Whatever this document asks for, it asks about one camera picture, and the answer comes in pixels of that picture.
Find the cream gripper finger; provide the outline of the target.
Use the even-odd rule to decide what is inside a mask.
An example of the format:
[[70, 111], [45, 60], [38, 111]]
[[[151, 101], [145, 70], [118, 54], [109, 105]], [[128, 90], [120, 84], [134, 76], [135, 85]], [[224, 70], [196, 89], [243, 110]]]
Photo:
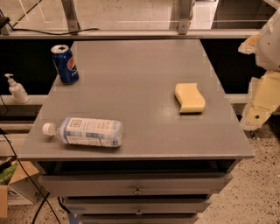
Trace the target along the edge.
[[247, 38], [244, 42], [238, 47], [238, 52], [250, 55], [256, 53], [256, 46], [259, 38], [259, 32]]
[[260, 129], [280, 106], [280, 73], [267, 71], [253, 77], [248, 86], [248, 103], [241, 114], [244, 130]]

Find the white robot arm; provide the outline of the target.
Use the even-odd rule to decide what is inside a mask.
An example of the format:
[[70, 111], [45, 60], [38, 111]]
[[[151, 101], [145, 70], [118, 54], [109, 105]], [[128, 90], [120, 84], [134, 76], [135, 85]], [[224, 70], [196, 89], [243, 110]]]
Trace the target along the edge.
[[280, 9], [255, 35], [238, 48], [240, 53], [255, 55], [255, 63], [265, 70], [248, 85], [248, 103], [241, 114], [244, 130], [260, 129], [280, 106]]

